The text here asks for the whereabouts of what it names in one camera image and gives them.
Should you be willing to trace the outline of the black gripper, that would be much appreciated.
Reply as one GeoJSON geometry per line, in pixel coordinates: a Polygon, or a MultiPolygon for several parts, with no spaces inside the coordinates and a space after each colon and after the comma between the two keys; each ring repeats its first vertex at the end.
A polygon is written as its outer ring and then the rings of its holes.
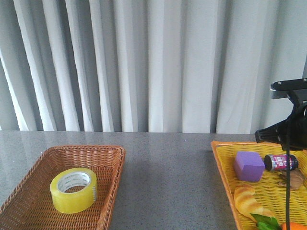
{"type": "Polygon", "coordinates": [[[294,108],[283,121],[255,132],[257,143],[280,144],[283,150],[305,150],[307,148],[307,103],[294,108]]]}

